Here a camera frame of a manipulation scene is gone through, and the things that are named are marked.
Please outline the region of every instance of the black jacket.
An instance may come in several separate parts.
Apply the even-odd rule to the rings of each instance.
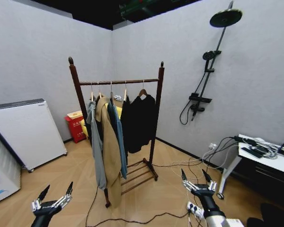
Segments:
[[[121,123],[125,153],[136,153],[154,137],[156,101],[151,95],[145,99],[139,96],[130,104],[124,101]]]

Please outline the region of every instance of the ceiling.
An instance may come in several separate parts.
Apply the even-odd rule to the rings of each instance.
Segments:
[[[75,20],[112,30],[124,20],[138,22],[199,0],[34,0],[69,12]]]

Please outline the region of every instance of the table leg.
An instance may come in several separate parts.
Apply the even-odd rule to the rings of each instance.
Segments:
[[[223,196],[223,189],[225,186],[225,181],[227,179],[227,177],[231,174],[231,172],[233,171],[233,169],[237,166],[237,164],[241,161],[241,157],[236,156],[235,159],[232,161],[232,163],[229,165],[229,167],[223,170],[222,173],[222,177],[221,177],[221,181],[220,181],[220,186],[219,186],[219,192],[217,194],[219,199],[224,199]]]

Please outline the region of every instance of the gray shirt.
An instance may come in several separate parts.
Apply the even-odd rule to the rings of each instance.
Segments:
[[[90,102],[87,112],[88,116],[86,119],[87,124],[91,127],[91,147],[93,150],[93,157],[95,160],[95,171],[96,171],[96,181],[97,185],[101,190],[106,188],[106,176],[103,164],[102,150],[103,142],[100,138],[97,123],[95,120],[95,109],[96,102]]]

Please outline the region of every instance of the beige coat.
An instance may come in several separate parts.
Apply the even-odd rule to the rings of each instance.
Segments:
[[[99,99],[96,107],[95,119],[101,122],[103,130],[103,164],[106,175],[106,187],[111,204],[116,207],[121,202],[121,158],[118,140],[111,126],[105,103],[109,102],[108,97]]]

